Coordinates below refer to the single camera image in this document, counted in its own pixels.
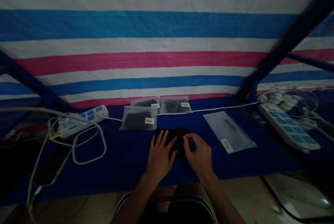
plastic bag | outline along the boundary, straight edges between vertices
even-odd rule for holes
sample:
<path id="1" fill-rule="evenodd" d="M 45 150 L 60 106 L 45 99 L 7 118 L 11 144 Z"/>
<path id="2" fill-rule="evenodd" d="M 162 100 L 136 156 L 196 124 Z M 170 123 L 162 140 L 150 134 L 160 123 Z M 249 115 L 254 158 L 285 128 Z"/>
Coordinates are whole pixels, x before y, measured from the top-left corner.
<path id="1" fill-rule="evenodd" d="M 159 108 L 160 111 L 160 96 L 158 97 L 150 97 L 150 98 L 139 98 L 135 100 L 131 100 L 131 106 L 141 106 L 141 107 L 152 107 Z"/>
<path id="2" fill-rule="evenodd" d="M 228 154 L 257 146 L 224 111 L 203 116 Z"/>
<path id="3" fill-rule="evenodd" d="M 161 114 L 192 113 L 187 96 L 161 98 L 160 102 Z"/>
<path id="4" fill-rule="evenodd" d="M 157 128 L 158 108 L 124 106 L 122 125 L 119 130 L 151 130 Z"/>

black fabric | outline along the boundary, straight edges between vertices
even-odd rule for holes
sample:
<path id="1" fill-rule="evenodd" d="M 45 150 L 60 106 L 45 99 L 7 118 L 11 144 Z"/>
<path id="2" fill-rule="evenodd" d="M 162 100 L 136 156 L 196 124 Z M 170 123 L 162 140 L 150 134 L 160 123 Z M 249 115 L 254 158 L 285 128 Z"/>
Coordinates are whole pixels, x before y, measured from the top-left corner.
<path id="1" fill-rule="evenodd" d="M 170 152 L 169 152 L 169 158 L 171 157 L 172 153 L 177 150 L 177 154 L 176 154 L 176 160 L 178 159 L 183 159 L 185 158 L 185 152 L 184 152 L 184 147 L 183 147 L 183 136 L 185 136 L 188 133 L 188 129 L 186 128 L 177 128 L 177 129 L 161 129 L 158 128 L 155 131 L 155 139 L 154 139 L 154 144 L 157 141 L 157 138 L 160 134 L 161 131 L 164 131 L 164 133 L 166 132 L 166 130 L 168 130 L 168 135 L 166 138 L 166 142 L 165 142 L 165 146 L 167 146 L 169 144 L 169 142 L 176 136 L 177 140 L 175 142 L 175 144 L 172 146 Z"/>
<path id="2" fill-rule="evenodd" d="M 180 198 L 182 198 L 183 201 L 173 202 L 174 199 L 171 201 L 167 213 L 160 213 L 157 203 L 154 200 L 150 199 L 147 202 L 147 205 L 138 223 L 139 224 L 143 223 L 214 224 L 215 223 L 210 212 L 207 210 L 209 209 L 211 211 L 210 206 L 208 206 L 203 200 L 201 200 L 196 196 L 177 197 L 177 199 Z M 202 204 L 193 202 L 191 200 L 201 202 L 207 207 L 207 209 Z"/>
<path id="3" fill-rule="evenodd" d="M 152 118 L 149 111 L 129 113 L 126 117 L 124 127 L 129 130 L 146 130 L 152 127 L 152 125 L 145 124 L 145 118 Z"/>
<path id="4" fill-rule="evenodd" d="M 146 100 L 146 101 L 138 102 L 137 104 L 135 104 L 135 106 L 151 107 L 151 104 L 157 104 L 157 101 L 154 99 Z"/>
<path id="5" fill-rule="evenodd" d="M 189 107 L 183 107 L 181 106 L 182 103 L 188 103 L 185 99 L 179 99 L 179 100 L 169 100 L 166 99 L 165 101 L 165 113 L 186 113 L 189 110 Z"/>

barcode label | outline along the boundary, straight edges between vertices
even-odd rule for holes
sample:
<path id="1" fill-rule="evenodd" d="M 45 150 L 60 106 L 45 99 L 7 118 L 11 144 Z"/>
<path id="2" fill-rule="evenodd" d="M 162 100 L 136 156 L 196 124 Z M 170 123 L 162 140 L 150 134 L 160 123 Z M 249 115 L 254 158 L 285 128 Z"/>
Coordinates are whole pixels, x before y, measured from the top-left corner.
<path id="1" fill-rule="evenodd" d="M 157 103 L 157 104 L 151 104 L 151 107 L 153 107 L 153 108 L 160 108 L 160 104 L 159 103 Z"/>
<path id="2" fill-rule="evenodd" d="M 182 107 L 190 107 L 189 103 L 181 102 Z"/>
<path id="3" fill-rule="evenodd" d="M 227 139 L 222 139 L 220 140 L 220 142 L 223 144 L 223 147 L 225 148 L 227 153 L 233 152 L 233 148 L 231 147 Z"/>
<path id="4" fill-rule="evenodd" d="M 154 119 L 152 119 L 152 118 L 145 118 L 145 124 L 154 125 Z"/>

metal bar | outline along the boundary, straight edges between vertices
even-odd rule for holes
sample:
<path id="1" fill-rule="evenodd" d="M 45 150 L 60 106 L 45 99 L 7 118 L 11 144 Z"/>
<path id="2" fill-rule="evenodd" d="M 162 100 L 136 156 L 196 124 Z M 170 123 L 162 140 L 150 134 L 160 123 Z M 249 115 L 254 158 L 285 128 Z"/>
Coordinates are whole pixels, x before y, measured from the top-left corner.
<path id="1" fill-rule="evenodd" d="M 71 112 L 73 108 L 67 104 L 64 100 L 58 97 L 48 87 L 43 85 L 34 76 L 27 72 L 22 66 L 11 59 L 6 53 L 0 50 L 0 63 L 5 66 L 6 72 L 15 78 L 17 81 L 34 91 L 41 97 L 47 96 L 54 103 L 59 110 Z"/>
<path id="2" fill-rule="evenodd" d="M 272 50 L 258 70 L 249 76 L 236 94 L 242 100 L 251 90 L 254 81 L 258 83 L 267 76 L 286 54 L 291 52 L 316 26 L 334 10 L 334 0 L 312 0 L 279 44 Z"/>
<path id="3" fill-rule="evenodd" d="M 302 55 L 298 55 L 298 54 L 294 54 L 294 53 L 288 53 L 286 54 L 286 57 L 308 64 L 308 65 L 312 65 L 314 67 L 318 67 L 321 69 L 324 69 L 326 71 L 330 71 L 330 72 L 334 72 L 334 64 L 332 63 L 328 63 L 325 61 L 321 61 L 321 60 L 317 60 L 317 59 L 313 59 L 310 57 L 306 57 L 306 56 L 302 56 Z"/>
<path id="4" fill-rule="evenodd" d="M 3 67 L 0 67 L 0 76 L 2 75 L 2 74 L 5 74 L 6 72 L 5 72 L 5 68 L 3 68 Z"/>
<path id="5" fill-rule="evenodd" d="M 255 81 L 255 82 L 253 83 L 252 89 L 250 90 L 250 93 L 249 93 L 249 100 L 248 100 L 248 103 L 254 103 L 254 102 L 256 102 L 257 85 L 258 85 L 258 82 Z M 250 113 L 252 113 L 254 107 L 255 107 L 255 105 L 250 105 L 250 106 L 248 107 L 248 111 L 249 111 Z"/>

right hand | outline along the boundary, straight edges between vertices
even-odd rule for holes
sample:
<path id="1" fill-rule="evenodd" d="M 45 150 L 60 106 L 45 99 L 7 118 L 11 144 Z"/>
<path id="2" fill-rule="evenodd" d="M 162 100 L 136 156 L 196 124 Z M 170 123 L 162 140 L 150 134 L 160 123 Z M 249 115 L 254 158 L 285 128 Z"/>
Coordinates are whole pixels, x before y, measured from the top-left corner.
<path id="1" fill-rule="evenodd" d="M 196 151 L 191 152 L 188 138 L 192 138 L 196 145 Z M 183 146 L 187 160 L 197 174 L 199 180 L 204 182 L 214 175 L 212 169 L 211 147 L 196 133 L 188 133 L 183 136 Z"/>

